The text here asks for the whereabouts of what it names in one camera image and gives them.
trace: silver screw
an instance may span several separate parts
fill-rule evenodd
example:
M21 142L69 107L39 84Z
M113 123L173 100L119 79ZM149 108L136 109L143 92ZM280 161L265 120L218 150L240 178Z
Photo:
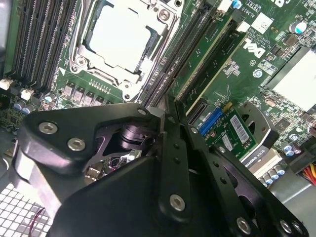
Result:
M145 110L142 110L142 109L138 109L138 113L140 113L141 115L146 115L146 111Z
M87 64L87 60L84 57L79 56L78 58L76 58L76 63L83 67Z
M57 132L58 127L51 122L42 122L39 125L39 130L44 134L50 135L50 134L54 134L55 132Z
M169 18L170 18L170 13L169 13L169 11L167 11L166 9L161 10L160 13L159 13L159 18L160 18L162 21L167 21L167 20L169 20Z
M289 226L288 223L286 223L286 221L281 220L281 221L280 221L280 224L281 224L282 228L285 230L285 232L287 232L287 233L289 233L289 234L292 233L291 227Z
M191 127L191 131L192 131L192 133L195 133L195 134L198 133L198 130L195 127Z
M177 194L172 194L170 196L170 204L177 211L183 211L184 208L186 207L186 204L184 200L182 199L182 197L180 197Z
M301 227L299 226L299 224L297 224L295 221L292 222L294 228L302 235L303 231L301 229Z
M225 153L225 152L226 152L226 150L225 150L223 147L218 147L218 149L219 149L219 151L220 151L221 153Z
M72 138L67 142L70 150L74 152L81 152L85 149L85 143L79 138Z
M250 228L249 224L242 217L237 218L237 225L238 225L239 229L242 232L244 232L246 235L249 235L251 233L251 228Z

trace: metal mesh grille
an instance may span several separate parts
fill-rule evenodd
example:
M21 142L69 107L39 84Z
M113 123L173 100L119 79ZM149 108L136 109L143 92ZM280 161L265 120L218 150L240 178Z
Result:
M0 237L28 237L30 223L42 207L9 184L0 194ZM36 219L32 237L44 237L53 220L45 211Z

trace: cpu socket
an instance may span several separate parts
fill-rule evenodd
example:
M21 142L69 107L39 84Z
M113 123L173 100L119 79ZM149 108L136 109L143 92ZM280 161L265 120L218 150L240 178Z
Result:
M183 2L95 0L91 6L82 5L70 69L74 74L87 71L132 101L172 41Z

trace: black metal frame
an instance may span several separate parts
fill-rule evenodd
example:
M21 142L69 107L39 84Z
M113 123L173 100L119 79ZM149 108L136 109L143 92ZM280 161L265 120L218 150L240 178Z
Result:
M187 125L180 102L166 98L164 107L161 118L125 103L32 113L24 119L15 160L23 154L60 180L83 175L87 165L113 152L143 151L141 158L63 200L49 236L308 236L304 225L232 154L206 146ZM39 131L46 121L58 126L55 134ZM82 139L85 149L70 150L71 138ZM109 147L110 141L117 146ZM21 177L14 173L17 183ZM170 205L172 194L184 200L183 211ZM248 230L242 230L240 218Z

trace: motherboard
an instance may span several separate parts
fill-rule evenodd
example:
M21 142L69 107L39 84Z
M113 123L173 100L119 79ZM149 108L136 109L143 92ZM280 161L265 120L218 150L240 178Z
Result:
M316 0L14 0L7 42L0 124L15 134L34 111L169 94L242 161L260 139L291 156L316 136Z

